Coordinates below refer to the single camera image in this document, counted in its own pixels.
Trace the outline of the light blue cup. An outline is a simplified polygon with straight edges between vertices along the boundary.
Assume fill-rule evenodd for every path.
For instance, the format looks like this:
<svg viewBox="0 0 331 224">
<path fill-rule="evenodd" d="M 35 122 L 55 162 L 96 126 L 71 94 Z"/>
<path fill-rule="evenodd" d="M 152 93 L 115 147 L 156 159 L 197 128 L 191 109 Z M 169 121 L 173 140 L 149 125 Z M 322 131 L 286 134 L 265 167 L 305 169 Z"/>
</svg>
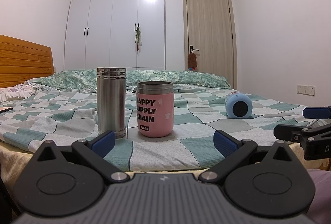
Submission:
<svg viewBox="0 0 331 224">
<path fill-rule="evenodd" d="M 230 93 L 225 98 L 225 111 L 231 119 L 247 119 L 252 113 L 252 100 L 241 92 Z"/>
</svg>

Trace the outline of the checkered green bed sheet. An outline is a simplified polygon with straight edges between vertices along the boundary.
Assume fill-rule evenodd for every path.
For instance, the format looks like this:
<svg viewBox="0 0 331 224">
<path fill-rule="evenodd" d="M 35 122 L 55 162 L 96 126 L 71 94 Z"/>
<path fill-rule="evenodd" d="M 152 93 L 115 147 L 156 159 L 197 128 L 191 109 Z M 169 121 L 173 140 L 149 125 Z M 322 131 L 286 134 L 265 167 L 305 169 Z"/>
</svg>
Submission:
<svg viewBox="0 0 331 224">
<path fill-rule="evenodd" d="M 213 134 L 225 131 L 238 140 L 258 145 L 274 143 L 278 124 L 311 126 L 303 107 L 250 95 L 252 113 L 232 119 L 225 110 L 230 89 L 176 86 L 168 96 L 139 98 L 126 93 L 125 135 L 116 141 L 106 160 L 124 171 L 171 171 L 205 169 L 222 155 Z M 23 100 L 6 101 L 1 107 L 1 140 L 35 152 L 45 140 L 68 146 L 78 139 L 98 135 L 95 90 L 37 90 Z"/>
</svg>

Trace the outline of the dark phone on bed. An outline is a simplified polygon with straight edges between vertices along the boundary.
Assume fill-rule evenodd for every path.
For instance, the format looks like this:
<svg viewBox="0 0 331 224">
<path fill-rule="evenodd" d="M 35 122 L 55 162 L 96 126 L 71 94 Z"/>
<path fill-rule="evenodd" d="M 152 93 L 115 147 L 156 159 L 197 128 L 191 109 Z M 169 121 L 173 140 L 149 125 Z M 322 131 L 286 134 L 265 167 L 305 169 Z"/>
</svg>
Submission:
<svg viewBox="0 0 331 224">
<path fill-rule="evenodd" d="M 0 108 L 0 113 L 11 111 L 13 107 L 2 107 Z"/>
</svg>

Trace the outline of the white floral pillow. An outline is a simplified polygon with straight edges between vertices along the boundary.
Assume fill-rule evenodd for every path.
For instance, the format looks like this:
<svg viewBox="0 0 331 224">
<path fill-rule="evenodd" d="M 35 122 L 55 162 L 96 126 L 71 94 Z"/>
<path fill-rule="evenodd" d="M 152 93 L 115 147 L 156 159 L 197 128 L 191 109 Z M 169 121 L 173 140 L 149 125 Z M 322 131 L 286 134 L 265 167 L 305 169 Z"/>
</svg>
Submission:
<svg viewBox="0 0 331 224">
<path fill-rule="evenodd" d="M 36 89 L 30 85 L 16 85 L 14 87 L 1 88 L 0 102 L 25 99 L 35 92 Z"/>
</svg>

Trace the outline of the green floral quilt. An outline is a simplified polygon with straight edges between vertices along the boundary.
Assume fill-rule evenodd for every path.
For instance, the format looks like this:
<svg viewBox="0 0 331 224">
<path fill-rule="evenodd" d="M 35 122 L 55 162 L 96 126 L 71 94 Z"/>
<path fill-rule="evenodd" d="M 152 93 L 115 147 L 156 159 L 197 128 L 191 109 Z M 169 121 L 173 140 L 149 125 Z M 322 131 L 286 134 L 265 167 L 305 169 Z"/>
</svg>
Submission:
<svg viewBox="0 0 331 224">
<path fill-rule="evenodd" d="M 193 85 L 197 87 L 230 89 L 226 77 L 216 74 L 190 71 L 131 70 L 126 72 L 126 88 L 133 89 L 142 81 L 169 81 L 175 87 Z M 32 78 L 24 82 L 36 89 L 56 89 L 60 91 L 96 90 L 96 70 L 78 69 L 61 71 L 48 77 Z"/>
</svg>

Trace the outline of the stainless steel thermos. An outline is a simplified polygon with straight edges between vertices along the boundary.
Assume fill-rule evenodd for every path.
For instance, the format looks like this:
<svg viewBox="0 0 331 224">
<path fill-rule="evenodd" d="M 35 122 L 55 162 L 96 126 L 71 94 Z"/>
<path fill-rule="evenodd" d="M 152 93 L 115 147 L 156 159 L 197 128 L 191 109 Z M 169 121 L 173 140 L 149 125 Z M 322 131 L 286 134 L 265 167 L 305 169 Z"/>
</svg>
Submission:
<svg viewBox="0 0 331 224">
<path fill-rule="evenodd" d="M 99 67 L 96 70 L 99 133 L 113 131 L 116 138 L 126 134 L 126 69 Z"/>
</svg>

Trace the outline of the pink steel food jar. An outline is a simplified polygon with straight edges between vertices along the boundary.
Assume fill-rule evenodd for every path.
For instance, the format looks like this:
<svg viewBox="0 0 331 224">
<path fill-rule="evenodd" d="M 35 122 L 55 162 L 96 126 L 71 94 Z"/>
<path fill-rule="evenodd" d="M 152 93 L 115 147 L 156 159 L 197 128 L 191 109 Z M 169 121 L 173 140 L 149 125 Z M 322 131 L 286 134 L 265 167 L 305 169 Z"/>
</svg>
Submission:
<svg viewBox="0 0 331 224">
<path fill-rule="evenodd" d="M 136 89 L 137 127 L 150 138 L 170 134 L 174 125 L 174 90 L 169 81 L 143 81 Z"/>
</svg>

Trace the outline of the wooden headboard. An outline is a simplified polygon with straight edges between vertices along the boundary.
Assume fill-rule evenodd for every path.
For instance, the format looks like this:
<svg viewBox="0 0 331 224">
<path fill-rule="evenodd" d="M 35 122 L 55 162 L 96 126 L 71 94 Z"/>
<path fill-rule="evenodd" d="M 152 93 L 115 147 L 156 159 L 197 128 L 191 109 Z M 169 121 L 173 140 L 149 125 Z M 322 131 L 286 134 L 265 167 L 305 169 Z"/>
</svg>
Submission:
<svg viewBox="0 0 331 224">
<path fill-rule="evenodd" d="M 48 46 L 1 36 L 0 84 L 13 87 L 31 78 L 54 74 L 52 50 Z"/>
</svg>

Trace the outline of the wooden door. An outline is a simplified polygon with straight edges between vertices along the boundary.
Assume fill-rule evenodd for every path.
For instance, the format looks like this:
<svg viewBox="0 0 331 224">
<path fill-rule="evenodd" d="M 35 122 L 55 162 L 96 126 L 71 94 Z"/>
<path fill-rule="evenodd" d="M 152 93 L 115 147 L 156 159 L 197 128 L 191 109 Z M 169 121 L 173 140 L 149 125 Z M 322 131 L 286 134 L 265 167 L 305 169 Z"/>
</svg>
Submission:
<svg viewBox="0 0 331 224">
<path fill-rule="evenodd" d="M 194 71 L 222 75 L 237 88 L 237 46 L 232 0 L 183 0 L 185 70 L 189 46 L 199 49 Z"/>
</svg>

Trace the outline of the green hanging ornament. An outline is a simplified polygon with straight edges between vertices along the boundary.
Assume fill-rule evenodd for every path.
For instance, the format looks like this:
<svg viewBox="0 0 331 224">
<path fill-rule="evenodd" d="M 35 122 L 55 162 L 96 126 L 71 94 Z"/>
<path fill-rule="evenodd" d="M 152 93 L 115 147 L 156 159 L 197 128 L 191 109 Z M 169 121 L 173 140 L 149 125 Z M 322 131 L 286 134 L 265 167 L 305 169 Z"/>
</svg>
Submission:
<svg viewBox="0 0 331 224">
<path fill-rule="evenodd" d="M 140 38 L 141 38 L 141 30 L 140 24 L 138 23 L 135 28 L 135 44 L 136 44 L 136 51 L 139 52 L 140 50 Z"/>
</svg>

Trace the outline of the white wardrobe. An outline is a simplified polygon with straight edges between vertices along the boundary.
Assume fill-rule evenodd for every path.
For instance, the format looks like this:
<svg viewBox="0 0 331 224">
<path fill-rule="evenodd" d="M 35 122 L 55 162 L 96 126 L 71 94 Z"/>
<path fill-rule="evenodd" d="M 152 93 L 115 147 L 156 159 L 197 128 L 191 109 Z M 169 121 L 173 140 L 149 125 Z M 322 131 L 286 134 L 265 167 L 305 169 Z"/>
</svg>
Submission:
<svg viewBox="0 0 331 224">
<path fill-rule="evenodd" d="M 135 28 L 140 24 L 140 50 Z M 71 0 L 64 69 L 166 68 L 165 0 Z"/>
</svg>

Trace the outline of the white wall socket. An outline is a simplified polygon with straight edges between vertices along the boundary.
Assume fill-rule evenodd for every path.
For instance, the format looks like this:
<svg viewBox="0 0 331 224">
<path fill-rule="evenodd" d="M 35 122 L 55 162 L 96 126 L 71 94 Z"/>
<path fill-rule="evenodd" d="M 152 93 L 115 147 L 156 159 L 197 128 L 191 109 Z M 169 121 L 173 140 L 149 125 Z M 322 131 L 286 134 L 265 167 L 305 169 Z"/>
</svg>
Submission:
<svg viewBox="0 0 331 224">
<path fill-rule="evenodd" d="M 297 85 L 297 94 L 315 96 L 315 86 Z"/>
</svg>

